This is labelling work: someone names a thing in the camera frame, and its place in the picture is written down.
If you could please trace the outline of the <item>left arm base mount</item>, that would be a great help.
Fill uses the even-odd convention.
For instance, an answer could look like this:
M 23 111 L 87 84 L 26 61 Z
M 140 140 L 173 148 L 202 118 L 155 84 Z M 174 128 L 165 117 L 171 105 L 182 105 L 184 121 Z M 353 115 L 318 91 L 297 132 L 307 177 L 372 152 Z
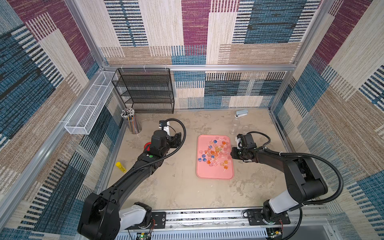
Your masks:
M 145 217 L 144 222 L 129 227 L 129 230 L 164 229 L 166 227 L 167 213 L 152 212 L 150 217 Z

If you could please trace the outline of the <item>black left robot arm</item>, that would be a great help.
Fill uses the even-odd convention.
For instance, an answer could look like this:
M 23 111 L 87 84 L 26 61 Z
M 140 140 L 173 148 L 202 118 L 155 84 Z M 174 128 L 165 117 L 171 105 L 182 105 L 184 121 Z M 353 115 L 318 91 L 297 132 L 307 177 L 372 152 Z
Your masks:
M 77 232 L 89 240 L 113 240 L 119 232 L 132 226 L 149 227 L 152 222 L 151 207 L 136 202 L 122 210 L 122 204 L 162 165 L 164 159 L 170 157 L 169 149 L 177 152 L 185 140 L 186 132 L 170 137 L 163 130 L 155 131 L 150 149 L 141 153 L 123 177 L 101 193 L 86 197 Z

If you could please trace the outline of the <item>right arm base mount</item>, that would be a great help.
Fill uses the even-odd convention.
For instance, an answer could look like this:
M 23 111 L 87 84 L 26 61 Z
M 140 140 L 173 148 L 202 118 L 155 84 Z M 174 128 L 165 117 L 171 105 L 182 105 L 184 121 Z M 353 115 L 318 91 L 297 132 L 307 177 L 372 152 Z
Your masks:
M 291 223 L 287 212 L 275 214 L 273 211 L 264 210 L 263 208 L 246 209 L 242 216 L 248 220 L 250 226 L 262 225 L 288 225 Z

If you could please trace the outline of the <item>candy jar clear plastic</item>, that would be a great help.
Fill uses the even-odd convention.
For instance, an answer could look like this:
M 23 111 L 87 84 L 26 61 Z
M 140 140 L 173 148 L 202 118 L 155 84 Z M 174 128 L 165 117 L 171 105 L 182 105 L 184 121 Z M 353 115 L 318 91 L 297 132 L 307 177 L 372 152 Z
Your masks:
M 238 133 L 239 125 L 240 125 L 239 119 L 235 118 L 232 120 L 232 127 L 230 129 L 231 135 L 236 135 Z

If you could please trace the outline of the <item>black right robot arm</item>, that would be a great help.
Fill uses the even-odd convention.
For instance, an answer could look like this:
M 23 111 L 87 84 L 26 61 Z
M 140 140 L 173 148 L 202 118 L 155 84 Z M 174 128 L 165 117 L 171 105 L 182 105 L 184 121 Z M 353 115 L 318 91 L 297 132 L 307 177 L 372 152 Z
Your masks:
M 257 148 L 255 144 L 245 148 L 233 147 L 231 157 L 246 163 L 267 165 L 284 173 L 287 189 L 264 203 L 264 218 L 271 219 L 286 211 L 296 210 L 307 201 L 328 192 L 328 186 L 311 157 L 273 154 L 266 148 Z

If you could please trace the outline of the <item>candy jar red lid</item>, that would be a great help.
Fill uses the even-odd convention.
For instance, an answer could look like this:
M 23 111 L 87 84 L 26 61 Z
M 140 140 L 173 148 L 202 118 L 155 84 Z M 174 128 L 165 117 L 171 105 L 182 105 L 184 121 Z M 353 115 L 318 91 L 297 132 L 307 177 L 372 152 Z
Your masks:
M 151 142 L 148 142 L 148 143 L 146 143 L 146 144 L 144 145 L 144 151 L 145 151 L 145 152 L 150 151 L 150 148 L 151 148 Z

